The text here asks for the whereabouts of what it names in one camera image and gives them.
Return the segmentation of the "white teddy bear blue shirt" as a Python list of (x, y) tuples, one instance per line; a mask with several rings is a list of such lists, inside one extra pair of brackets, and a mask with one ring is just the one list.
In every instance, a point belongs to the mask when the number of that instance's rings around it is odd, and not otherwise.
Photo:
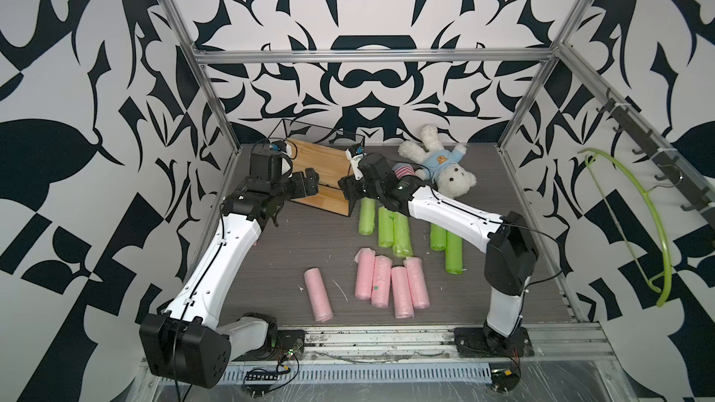
[(465, 145), (458, 144), (452, 150), (445, 148), (435, 125), (423, 126), (420, 140), (422, 144), (404, 141), (398, 147), (401, 157), (418, 166), (417, 177), (433, 182), (439, 193), (450, 198), (462, 197), (476, 186), (476, 175), (460, 165), (467, 153)]

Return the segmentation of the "green plastic hanger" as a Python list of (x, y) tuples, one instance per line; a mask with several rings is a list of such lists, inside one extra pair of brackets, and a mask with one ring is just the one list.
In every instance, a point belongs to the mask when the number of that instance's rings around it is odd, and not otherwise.
[[(585, 148), (579, 151), (579, 154), (584, 155), (585, 166), (588, 171), (588, 174), (593, 180), (594, 185), (596, 186), (596, 189), (607, 208), (608, 214), (611, 217), (614, 226), (616, 227), (616, 231), (621, 237), (621, 240), (627, 244), (627, 250), (633, 258), (633, 261), (636, 262), (636, 265), (642, 275), (644, 282), (652, 292), (655, 292), (658, 295), (657, 302), (655, 303), (655, 305), (658, 308), (663, 307), (668, 301), (668, 299), (670, 299), (670, 294), (672, 291), (673, 266), (670, 253), (670, 242), (668, 241), (665, 225), (661, 220), (659, 211), (655, 207), (655, 203), (650, 197), (652, 189), (646, 190), (641, 184), (641, 182), (623, 163), (621, 163), (613, 156), (610, 156), (610, 154), (607, 154), (607, 152), (603, 150), (596, 148)], [(655, 225), (655, 230), (657, 230), (657, 237), (660, 244), (659, 249), (661, 251), (662, 256), (662, 271), (659, 274), (654, 275), (653, 277), (648, 277), (646, 275), (644, 268), (641, 266), (640, 260), (635, 254), (635, 250), (633, 249), (633, 247), (631, 247), (630, 241), (626, 236), (623, 225), (618, 220), (616, 212), (608, 201), (608, 197), (606, 196), (605, 191), (601, 187), (601, 184), (599, 183), (597, 176), (592, 169), (592, 165), (597, 161), (599, 157), (607, 160), (613, 167), (616, 168), (616, 170), (618, 170), (629, 180), (633, 188), (638, 192), (639, 196), (644, 202), (644, 205), (650, 213), (652, 221)]]

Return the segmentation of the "green trash bag roll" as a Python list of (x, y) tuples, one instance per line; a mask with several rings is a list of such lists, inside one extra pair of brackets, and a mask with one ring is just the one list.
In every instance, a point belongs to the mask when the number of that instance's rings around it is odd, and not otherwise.
[(393, 216), (394, 243), (393, 253), (398, 258), (408, 258), (413, 256), (411, 246), (411, 235), (409, 218), (401, 213), (395, 212)]
[(430, 249), (432, 251), (445, 251), (447, 248), (447, 231), (432, 223), (430, 225)]
[(462, 275), (463, 264), (463, 239), (452, 232), (446, 233), (446, 247), (444, 251), (445, 271), (451, 275)]
[(360, 200), (359, 209), (359, 233), (363, 236), (370, 236), (374, 233), (376, 217), (376, 201), (363, 197)]
[(378, 246), (392, 248), (395, 243), (394, 212), (385, 207), (378, 210)]

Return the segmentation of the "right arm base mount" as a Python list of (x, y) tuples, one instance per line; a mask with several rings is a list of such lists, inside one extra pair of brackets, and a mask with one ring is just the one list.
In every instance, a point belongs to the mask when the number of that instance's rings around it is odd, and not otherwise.
[(455, 328), (454, 344), (460, 357), (533, 357), (529, 332), (524, 327), (508, 337), (497, 333), (487, 325), (476, 328)]

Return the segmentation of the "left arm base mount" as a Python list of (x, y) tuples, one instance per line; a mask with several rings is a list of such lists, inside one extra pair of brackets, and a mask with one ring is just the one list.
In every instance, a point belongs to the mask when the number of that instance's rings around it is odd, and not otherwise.
[(246, 316), (259, 318), (268, 323), (266, 340), (261, 348), (249, 351), (238, 358), (239, 361), (266, 361), (278, 359), (284, 352), (297, 349), (304, 351), (305, 330), (282, 328), (277, 318), (259, 313), (247, 313)]

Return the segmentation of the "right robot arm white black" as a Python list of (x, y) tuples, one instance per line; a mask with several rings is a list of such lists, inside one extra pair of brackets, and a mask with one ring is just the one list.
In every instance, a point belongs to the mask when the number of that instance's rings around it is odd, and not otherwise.
[(346, 158), (352, 173), (339, 180), (339, 187), (350, 207), (363, 197), (375, 199), (387, 210), (434, 223), (485, 254), (484, 277), (492, 290), (484, 335), (495, 344), (513, 337), (521, 326), (523, 298), (539, 258), (521, 214), (478, 210), (445, 197), (414, 175), (400, 178), (381, 154), (350, 148)]

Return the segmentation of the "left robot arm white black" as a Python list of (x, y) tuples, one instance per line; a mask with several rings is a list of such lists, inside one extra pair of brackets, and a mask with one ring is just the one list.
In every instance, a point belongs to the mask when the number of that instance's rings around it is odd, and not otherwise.
[(197, 268), (162, 313), (143, 320), (139, 335), (154, 376), (212, 388), (231, 361), (274, 346), (277, 323), (271, 316), (249, 313), (227, 325), (220, 317), (266, 225), (277, 222), (286, 202), (318, 193), (320, 175), (295, 171), (296, 155), (296, 145), (286, 141), (256, 147), (248, 176), (221, 202), (217, 231)]

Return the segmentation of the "small doll striped hat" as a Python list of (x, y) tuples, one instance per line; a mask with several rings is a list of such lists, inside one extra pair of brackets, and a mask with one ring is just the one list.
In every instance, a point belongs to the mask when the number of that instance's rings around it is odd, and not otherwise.
[(415, 175), (415, 170), (413, 169), (413, 166), (411, 164), (407, 164), (407, 163), (396, 163), (392, 167), (392, 171), (395, 173), (395, 175), (398, 179), (401, 179), (405, 176), (414, 176)]

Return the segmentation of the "black wall hook rack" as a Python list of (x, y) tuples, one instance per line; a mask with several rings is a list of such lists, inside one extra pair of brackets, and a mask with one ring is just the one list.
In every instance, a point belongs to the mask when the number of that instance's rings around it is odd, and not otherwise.
[(622, 140), (626, 142), (631, 155), (637, 160), (649, 161), (658, 170), (655, 175), (657, 186), (674, 188), (684, 197), (681, 209), (699, 213), (709, 224), (714, 223), (714, 183), (706, 178), (696, 166), (647, 122), (636, 106), (621, 102), (619, 96), (610, 89), (598, 92), (596, 98), (601, 104), (599, 114), (614, 121), (614, 141), (607, 149), (616, 153)]

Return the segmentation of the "pink trash bag roll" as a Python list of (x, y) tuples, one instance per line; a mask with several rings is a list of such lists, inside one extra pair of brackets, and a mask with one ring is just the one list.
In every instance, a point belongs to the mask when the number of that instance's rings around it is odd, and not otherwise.
[(371, 304), (377, 308), (387, 308), (391, 286), (391, 269), (393, 261), (384, 255), (374, 259), (374, 276), (372, 277)]
[(331, 309), (330, 300), (320, 269), (314, 267), (306, 270), (304, 279), (316, 322), (322, 323), (331, 320), (333, 318), (333, 309)]
[(359, 301), (370, 300), (374, 280), (375, 251), (369, 248), (361, 249), (355, 257), (355, 262), (357, 264), (355, 298)]
[(391, 269), (391, 284), (396, 319), (413, 318), (413, 301), (405, 267), (396, 266)]
[(403, 266), (407, 272), (413, 307), (415, 309), (426, 309), (430, 307), (422, 260), (416, 257), (409, 257), (403, 261)]

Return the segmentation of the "black round floor plug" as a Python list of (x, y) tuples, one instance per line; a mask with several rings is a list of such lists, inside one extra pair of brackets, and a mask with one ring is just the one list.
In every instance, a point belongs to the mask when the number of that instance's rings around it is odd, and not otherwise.
[(512, 365), (509, 368), (491, 370), (491, 389), (499, 394), (512, 392), (521, 382), (521, 368)]

